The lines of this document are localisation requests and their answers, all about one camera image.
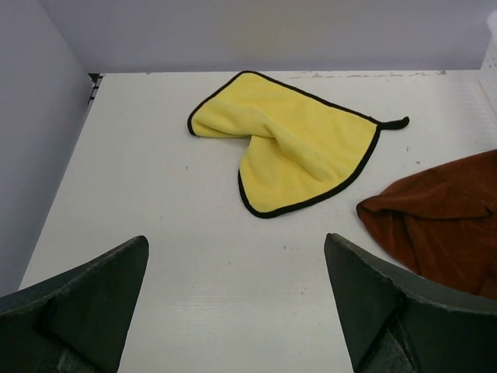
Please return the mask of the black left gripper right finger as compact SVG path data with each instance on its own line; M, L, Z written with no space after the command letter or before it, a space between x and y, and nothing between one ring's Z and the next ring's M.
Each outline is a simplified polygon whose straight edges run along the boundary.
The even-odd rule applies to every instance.
M355 372L494 372L496 302L426 280L337 233L324 245Z

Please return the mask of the brown microfiber towel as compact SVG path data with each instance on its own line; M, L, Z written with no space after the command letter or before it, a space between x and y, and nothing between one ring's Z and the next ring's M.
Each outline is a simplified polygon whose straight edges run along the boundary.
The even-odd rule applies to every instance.
M458 291L496 297L496 152L427 169L362 200L376 243L412 272Z

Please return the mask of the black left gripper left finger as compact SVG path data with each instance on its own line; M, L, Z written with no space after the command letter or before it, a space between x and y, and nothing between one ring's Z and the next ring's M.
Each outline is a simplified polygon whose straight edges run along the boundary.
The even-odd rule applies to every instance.
M1 298L3 372L116 372L149 257L140 235Z

